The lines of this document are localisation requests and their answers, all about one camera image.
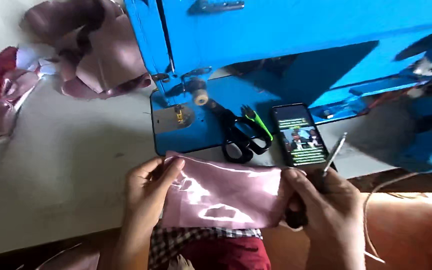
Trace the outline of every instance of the forearm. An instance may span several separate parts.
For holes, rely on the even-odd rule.
[[[141,262],[147,261],[150,238],[151,231],[141,231],[134,222],[125,218],[114,254],[115,269],[147,269],[147,265],[141,265]]]

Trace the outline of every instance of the scissors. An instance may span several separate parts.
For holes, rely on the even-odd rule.
[[[216,116],[219,125],[223,129],[224,140],[221,148],[227,161],[232,163],[246,163],[253,158],[253,151],[257,155],[261,155],[271,146],[271,138],[268,133],[254,121],[246,117],[236,116],[231,110],[221,106],[212,98],[210,98],[203,107],[207,108]],[[257,145],[248,135],[236,127],[236,123],[248,126],[254,131],[256,137],[264,140],[266,145],[264,147]],[[240,157],[229,156],[227,146],[230,143],[234,143],[241,151]]]

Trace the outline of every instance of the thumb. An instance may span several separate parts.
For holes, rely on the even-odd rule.
[[[173,160],[171,164],[165,169],[163,175],[159,178],[159,187],[167,191],[171,183],[176,180],[178,175],[180,175],[181,170],[184,167],[184,163],[185,161],[181,157]]]
[[[281,175],[299,194],[307,208],[327,206],[327,201],[299,169],[286,169]]]

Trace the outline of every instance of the cable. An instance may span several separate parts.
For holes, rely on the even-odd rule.
[[[378,192],[380,189],[382,189],[383,187],[387,187],[391,184],[394,184],[396,182],[399,182],[401,180],[413,177],[415,175],[417,175],[417,172],[411,172],[411,173],[407,173],[405,175],[402,175],[400,177],[394,178],[393,180],[389,180],[386,182],[383,182],[379,185],[377,185],[375,188],[373,188],[373,190],[369,193],[369,195],[366,197],[366,200],[364,200],[363,203],[363,223],[364,223],[364,238],[366,239],[366,241],[369,244],[369,248],[371,248],[371,252],[374,254],[375,257],[377,257],[378,259],[375,259],[373,257],[373,259],[377,260],[377,261],[382,261],[384,262],[381,257],[379,256],[378,252],[376,251],[375,246],[373,245],[373,243],[371,242],[371,239],[369,238],[369,231],[368,231],[368,207],[369,207],[369,199],[371,198],[371,195],[373,195],[373,193]]]

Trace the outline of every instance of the smartphone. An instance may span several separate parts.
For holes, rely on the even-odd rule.
[[[308,107],[304,103],[275,106],[272,114],[286,165],[323,168],[328,150]]]

